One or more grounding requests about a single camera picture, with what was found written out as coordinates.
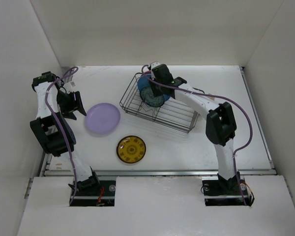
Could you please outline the teal patterned small plate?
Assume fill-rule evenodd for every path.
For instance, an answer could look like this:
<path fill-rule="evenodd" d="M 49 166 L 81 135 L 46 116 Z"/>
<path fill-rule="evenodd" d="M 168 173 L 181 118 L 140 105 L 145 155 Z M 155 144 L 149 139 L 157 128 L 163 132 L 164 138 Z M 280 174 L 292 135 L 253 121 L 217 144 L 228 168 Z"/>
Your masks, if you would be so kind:
<path fill-rule="evenodd" d="M 151 87 L 144 87 L 140 90 L 140 98 L 150 107 L 158 108 L 165 103 L 164 96 L 155 96 Z"/>

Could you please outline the yellow patterned small plate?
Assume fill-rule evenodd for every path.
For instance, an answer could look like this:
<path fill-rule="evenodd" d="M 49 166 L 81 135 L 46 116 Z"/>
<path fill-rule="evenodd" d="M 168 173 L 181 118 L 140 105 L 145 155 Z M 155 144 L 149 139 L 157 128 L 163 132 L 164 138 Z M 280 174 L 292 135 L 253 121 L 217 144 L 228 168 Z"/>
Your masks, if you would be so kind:
<path fill-rule="evenodd" d="M 138 136 L 126 136 L 122 138 L 116 147 L 116 154 L 120 161 L 126 164 L 135 164 L 140 162 L 147 151 L 143 139 Z"/>

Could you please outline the blue plastic plate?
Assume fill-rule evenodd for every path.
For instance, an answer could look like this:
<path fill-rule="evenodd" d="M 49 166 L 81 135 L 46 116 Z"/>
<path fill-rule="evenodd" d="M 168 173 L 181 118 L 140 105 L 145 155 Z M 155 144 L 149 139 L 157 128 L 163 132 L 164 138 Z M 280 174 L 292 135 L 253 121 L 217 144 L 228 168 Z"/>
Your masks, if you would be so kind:
<path fill-rule="evenodd" d="M 140 91 L 142 88 L 144 87 L 151 87 L 150 84 L 149 84 L 149 80 L 147 79 L 147 77 L 151 78 L 151 75 L 148 76 L 141 76 L 139 79 L 138 79 L 138 82 L 137 82 L 137 87 L 138 87 L 138 90 Z M 164 98 L 165 98 L 165 102 L 168 101 L 170 99 L 170 96 L 169 95 L 163 95 Z"/>

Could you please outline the lilac plastic plate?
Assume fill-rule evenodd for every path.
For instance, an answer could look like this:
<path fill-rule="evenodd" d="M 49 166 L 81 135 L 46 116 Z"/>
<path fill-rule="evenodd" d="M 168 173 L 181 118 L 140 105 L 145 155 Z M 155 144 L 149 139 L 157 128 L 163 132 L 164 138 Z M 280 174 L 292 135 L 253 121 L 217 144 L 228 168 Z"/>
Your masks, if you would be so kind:
<path fill-rule="evenodd" d="M 87 111 L 85 127 L 92 134 L 107 135 L 116 129 L 120 118 L 120 111 L 115 105 L 98 103 Z"/>

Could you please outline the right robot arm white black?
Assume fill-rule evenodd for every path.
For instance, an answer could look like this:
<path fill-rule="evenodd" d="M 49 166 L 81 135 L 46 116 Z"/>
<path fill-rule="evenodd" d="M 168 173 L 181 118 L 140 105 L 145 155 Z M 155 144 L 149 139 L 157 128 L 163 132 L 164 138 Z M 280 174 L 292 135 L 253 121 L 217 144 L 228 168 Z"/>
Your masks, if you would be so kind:
<path fill-rule="evenodd" d="M 165 64 L 154 62 L 148 69 L 151 72 L 149 83 L 155 96 L 169 95 L 205 119 L 206 137 L 214 144 L 218 160 L 217 189 L 220 195 L 237 195 L 238 171 L 233 161 L 236 121 L 232 106 L 228 102 L 217 103 L 203 94 L 198 95 L 198 91 L 185 79 L 174 78 Z"/>

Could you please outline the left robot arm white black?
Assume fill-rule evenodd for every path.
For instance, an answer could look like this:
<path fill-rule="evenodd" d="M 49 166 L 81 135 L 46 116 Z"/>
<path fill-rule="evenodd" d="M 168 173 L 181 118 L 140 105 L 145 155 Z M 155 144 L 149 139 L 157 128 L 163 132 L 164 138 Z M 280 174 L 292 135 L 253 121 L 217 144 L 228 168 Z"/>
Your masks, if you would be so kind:
<path fill-rule="evenodd" d="M 74 67 L 62 78 L 48 71 L 32 81 L 32 89 L 37 94 L 38 110 L 30 128 L 46 154 L 67 161 L 74 175 L 70 184 L 77 196 L 94 196 L 101 185 L 95 171 L 78 156 L 74 150 L 76 138 L 67 119 L 76 120 L 78 111 L 86 115 L 79 91 L 64 80 L 77 71 Z"/>

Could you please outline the dark wire dish rack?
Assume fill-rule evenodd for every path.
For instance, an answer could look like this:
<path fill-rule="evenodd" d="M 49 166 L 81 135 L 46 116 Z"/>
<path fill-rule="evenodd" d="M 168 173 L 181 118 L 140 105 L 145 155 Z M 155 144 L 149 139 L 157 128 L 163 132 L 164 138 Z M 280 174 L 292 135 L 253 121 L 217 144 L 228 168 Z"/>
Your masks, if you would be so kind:
<path fill-rule="evenodd" d="M 182 102 L 172 98 L 161 107 L 151 107 L 140 97 L 137 82 L 142 74 L 136 73 L 124 92 L 119 105 L 128 114 L 149 120 L 163 126 L 189 133 L 195 126 L 199 114 Z"/>

